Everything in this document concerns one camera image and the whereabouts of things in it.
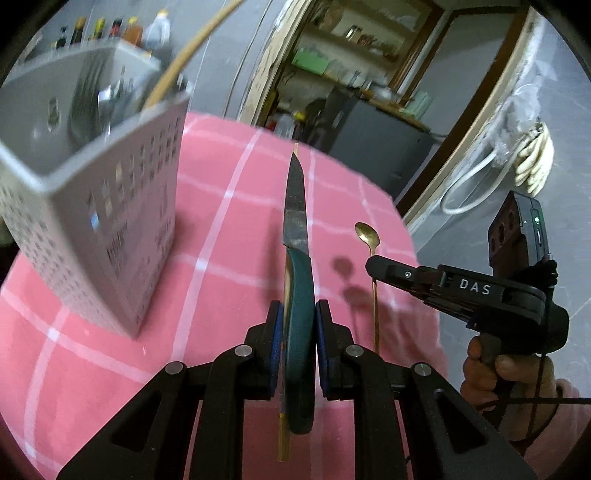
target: spoon handle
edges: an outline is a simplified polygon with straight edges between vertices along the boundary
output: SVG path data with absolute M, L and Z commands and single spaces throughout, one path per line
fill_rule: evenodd
M 374 294 L 374 352 L 379 355 L 379 320 L 378 320 L 378 282 L 373 279 L 372 292 Z

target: gray plastic basket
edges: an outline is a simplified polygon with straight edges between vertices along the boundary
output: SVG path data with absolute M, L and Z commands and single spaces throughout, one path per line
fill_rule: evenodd
M 0 89 L 0 214 L 64 304 L 135 336 L 173 241 L 189 94 L 175 93 L 76 151 L 70 104 L 86 56 L 100 48 L 110 52 L 101 87 L 122 66 L 130 77 L 158 69 L 125 42 L 89 43 L 26 64 Z

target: white cable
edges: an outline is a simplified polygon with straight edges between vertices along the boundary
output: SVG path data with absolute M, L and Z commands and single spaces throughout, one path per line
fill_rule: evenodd
M 492 183 L 492 185 L 488 188 L 488 190 L 486 192 L 484 192 L 484 194 L 482 194 L 480 197 L 478 197 L 473 202 L 468 203 L 468 205 L 464 205 L 464 206 L 458 207 L 458 208 L 448 208 L 446 206 L 446 203 L 447 203 L 447 199 L 449 198 L 449 196 L 453 192 L 455 192 L 461 185 L 465 184 L 468 180 L 470 180 L 476 173 L 481 171 L 484 167 L 486 167 L 489 163 L 491 163 L 493 161 L 493 159 L 496 157 L 496 153 L 497 153 L 496 150 L 493 150 L 489 155 L 486 156 L 486 158 L 484 160 L 482 160 L 478 165 L 476 165 L 476 167 L 474 167 L 469 172 L 467 172 L 465 175 L 462 175 L 454 183 L 452 183 L 452 185 L 447 189 L 447 191 L 445 192 L 445 194 L 443 194 L 443 197 L 441 198 L 441 202 L 440 202 L 441 211 L 447 215 L 459 215 L 460 213 L 466 213 L 469 210 L 472 210 L 473 208 L 477 207 L 482 202 L 484 202 L 492 194 L 492 192 L 494 192 L 496 190 L 496 188 L 501 184 L 503 179 L 509 173 L 509 171 L 513 165 L 513 162 L 517 158 L 517 155 L 519 154 L 519 152 L 530 141 L 531 141 L 531 137 L 529 135 L 526 135 L 525 138 L 523 138 L 520 142 L 518 142 L 518 144 L 513 149 L 513 153 L 511 154 L 511 157 L 509 158 L 509 160 L 507 160 L 507 162 L 505 162 L 505 165 L 503 165 L 503 168 L 502 168 L 501 172 L 499 173 L 498 177 L 495 179 L 495 181 Z

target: pink checkered tablecloth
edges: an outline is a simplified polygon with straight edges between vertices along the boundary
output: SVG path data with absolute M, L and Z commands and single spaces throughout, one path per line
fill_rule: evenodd
M 177 188 L 176 237 L 141 333 L 130 340 L 68 311 L 19 256 L 0 293 L 0 411 L 29 460 L 47 479 L 167 362 L 212 361 L 265 321 L 282 298 L 285 182 L 292 144 L 260 129 L 187 116 Z M 379 232 L 378 253 L 416 265 L 410 236 L 382 190 L 330 157 L 301 145 L 310 256 L 317 299 L 335 322 L 371 346 L 367 247 L 353 226 Z M 436 313 L 380 284 L 382 356 L 427 361 L 446 373 Z M 277 406 L 248 402 L 243 477 L 354 478 L 351 402 L 326 402 L 317 388 L 309 435 L 293 436 L 278 463 Z

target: green box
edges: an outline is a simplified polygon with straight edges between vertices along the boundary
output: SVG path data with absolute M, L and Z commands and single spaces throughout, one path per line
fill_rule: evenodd
M 298 50 L 294 59 L 291 61 L 292 65 L 307 70 L 308 72 L 315 73 L 316 75 L 322 75 L 326 71 L 326 67 L 328 67 L 329 63 L 329 60 L 308 50 Z

